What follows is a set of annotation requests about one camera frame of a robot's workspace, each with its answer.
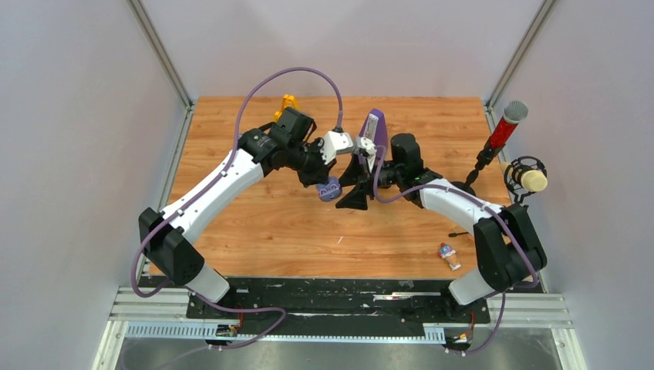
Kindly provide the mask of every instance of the gray floor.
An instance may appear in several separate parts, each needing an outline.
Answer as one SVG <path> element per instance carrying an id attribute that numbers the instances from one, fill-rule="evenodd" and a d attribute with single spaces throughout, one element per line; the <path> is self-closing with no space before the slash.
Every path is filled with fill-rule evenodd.
<path id="1" fill-rule="evenodd" d="M 488 330 L 477 329 L 473 347 Z M 123 348 L 129 370 L 150 370 L 176 356 L 205 345 L 184 339 L 126 339 Z M 167 366 L 181 370 L 421 370 L 421 369 L 530 369 L 556 370 L 561 366 L 551 331 L 500 329 L 483 352 L 459 358 L 439 345 L 373 345 L 261 341 L 233 351 L 201 351 Z"/>

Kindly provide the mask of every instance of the silver microphone head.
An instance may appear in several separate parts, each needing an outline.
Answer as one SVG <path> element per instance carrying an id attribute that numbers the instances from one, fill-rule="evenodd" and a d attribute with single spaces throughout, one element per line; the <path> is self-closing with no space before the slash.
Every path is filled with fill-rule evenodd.
<path id="1" fill-rule="evenodd" d="M 509 123 L 518 124 L 527 118 L 527 114 L 529 114 L 529 108 L 520 100 L 514 100 L 504 108 L 504 120 Z"/>

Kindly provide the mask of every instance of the wooden table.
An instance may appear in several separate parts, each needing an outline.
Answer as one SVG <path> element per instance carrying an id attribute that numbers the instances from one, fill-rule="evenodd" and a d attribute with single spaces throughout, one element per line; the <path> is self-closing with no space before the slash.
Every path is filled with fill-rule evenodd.
<path id="1" fill-rule="evenodd" d="M 179 199 L 227 155 L 242 98 L 201 98 L 190 126 L 170 202 Z M 323 135 L 335 123 L 335 98 L 298 97 L 300 110 Z M 270 122 L 281 98 L 256 98 L 245 110 L 241 131 Z M 386 116 L 389 138 L 416 136 L 425 164 L 448 180 L 464 180 L 489 135 L 479 99 L 344 98 L 343 128 L 355 136 L 372 108 Z M 340 156 L 332 174 L 349 162 Z M 497 161 L 474 184 L 477 195 L 509 204 Z M 383 196 L 398 189 L 383 191 Z M 195 247 L 223 275 L 331 278 L 456 278 L 477 264 L 470 235 L 456 224 L 412 203 L 369 202 L 367 211 L 335 209 L 313 187 L 305 189 L 290 169 L 275 171 L 232 202 Z M 463 267 L 452 272 L 438 255 L 452 245 Z"/>

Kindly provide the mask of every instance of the white wall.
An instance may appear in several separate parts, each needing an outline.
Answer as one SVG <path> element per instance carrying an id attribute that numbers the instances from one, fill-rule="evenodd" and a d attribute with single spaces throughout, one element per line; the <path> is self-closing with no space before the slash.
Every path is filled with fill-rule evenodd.
<path id="1" fill-rule="evenodd" d="M 348 96 L 488 97 L 541 0 L 144 0 L 189 93 L 311 66 Z M 305 73 L 262 95 L 331 95 Z"/>
<path id="2" fill-rule="evenodd" d="M 125 1 L 5 1 L 0 35 L 0 368 L 87 369 L 183 112 Z"/>
<path id="3" fill-rule="evenodd" d="M 592 370 L 654 360 L 652 14 L 652 2 L 561 0 L 499 104 L 530 106 L 508 151 L 550 171 L 530 214 Z"/>

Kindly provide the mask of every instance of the metal frame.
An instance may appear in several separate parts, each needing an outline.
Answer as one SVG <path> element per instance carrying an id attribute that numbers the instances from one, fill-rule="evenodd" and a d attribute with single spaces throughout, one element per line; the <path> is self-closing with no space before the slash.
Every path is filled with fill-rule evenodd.
<path id="1" fill-rule="evenodd" d="M 184 88 L 179 75 L 173 67 L 163 44 L 147 15 L 141 0 L 126 0 L 140 23 L 157 58 L 170 78 L 177 95 L 187 108 L 187 115 L 180 130 L 170 163 L 168 175 L 161 194 L 159 206 L 164 206 L 170 196 L 171 187 L 183 152 L 190 122 L 194 114 L 194 102 Z M 558 0 L 544 0 L 533 21 L 517 47 L 511 61 L 497 82 L 488 101 L 484 104 L 487 121 L 491 130 L 497 122 L 494 107 L 504 94 L 517 67 L 532 45 L 545 19 Z M 504 152 L 499 159 L 507 159 Z M 142 259 L 137 278 L 148 278 L 149 261 Z M 189 304 L 188 291 L 183 288 L 165 288 L 157 296 L 143 299 L 137 297 L 130 288 L 120 288 L 110 313 L 103 339 L 100 343 L 93 369 L 114 369 L 118 362 L 124 338 L 213 338 L 217 325 L 235 325 L 236 320 L 229 319 L 189 319 L 186 310 Z M 499 297 L 487 300 L 491 323 L 476 326 L 492 328 L 501 305 Z M 442 341 L 445 328 L 461 328 L 466 324 L 429 323 L 424 324 L 425 335 L 422 337 L 322 337 L 322 336 L 288 336 L 269 335 L 267 341 L 340 341 L 365 343 L 413 343 L 429 344 Z M 561 366 L 564 370 L 585 370 L 586 365 L 579 348 L 570 314 L 560 294 L 507 294 L 507 302 L 502 328 L 540 328 L 549 329 L 557 345 Z M 236 340 L 249 339 L 251 335 L 240 335 Z"/>

